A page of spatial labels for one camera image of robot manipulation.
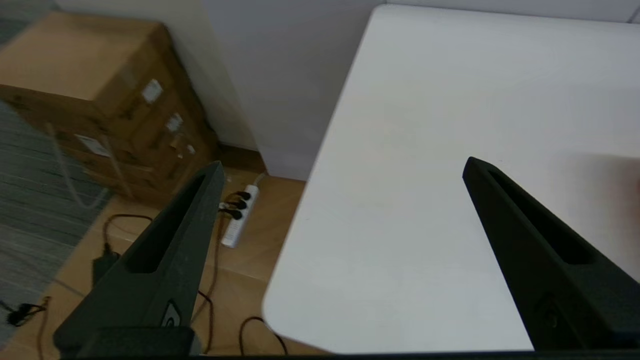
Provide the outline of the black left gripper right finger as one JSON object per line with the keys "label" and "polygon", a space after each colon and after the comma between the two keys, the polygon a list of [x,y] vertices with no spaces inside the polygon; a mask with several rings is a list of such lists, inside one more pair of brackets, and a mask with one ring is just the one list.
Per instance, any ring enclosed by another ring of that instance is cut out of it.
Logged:
{"label": "black left gripper right finger", "polygon": [[462,180],[535,350],[639,350],[638,281],[493,164]]}

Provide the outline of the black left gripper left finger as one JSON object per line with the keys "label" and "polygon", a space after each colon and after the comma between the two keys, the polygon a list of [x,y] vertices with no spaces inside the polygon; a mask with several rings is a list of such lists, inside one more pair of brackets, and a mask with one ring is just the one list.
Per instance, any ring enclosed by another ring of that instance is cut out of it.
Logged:
{"label": "black left gripper left finger", "polygon": [[61,352],[196,352],[191,328],[226,182],[203,167],[54,332]]}

